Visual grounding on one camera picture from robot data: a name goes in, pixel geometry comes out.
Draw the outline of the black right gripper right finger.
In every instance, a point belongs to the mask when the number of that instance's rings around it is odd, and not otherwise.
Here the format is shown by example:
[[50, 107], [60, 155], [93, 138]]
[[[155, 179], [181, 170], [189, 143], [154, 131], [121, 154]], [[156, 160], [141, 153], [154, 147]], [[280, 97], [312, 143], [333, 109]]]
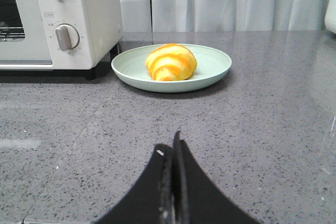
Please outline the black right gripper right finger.
[[207, 177], [180, 131], [173, 140], [172, 172], [177, 223], [257, 223]]

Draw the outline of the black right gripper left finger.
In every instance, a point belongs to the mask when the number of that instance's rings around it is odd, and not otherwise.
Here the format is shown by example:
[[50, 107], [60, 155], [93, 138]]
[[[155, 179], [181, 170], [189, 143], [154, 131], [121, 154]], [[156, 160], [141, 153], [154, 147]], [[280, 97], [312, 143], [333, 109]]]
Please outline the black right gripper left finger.
[[97, 223], [172, 223], [172, 161], [172, 148], [156, 144], [136, 183]]

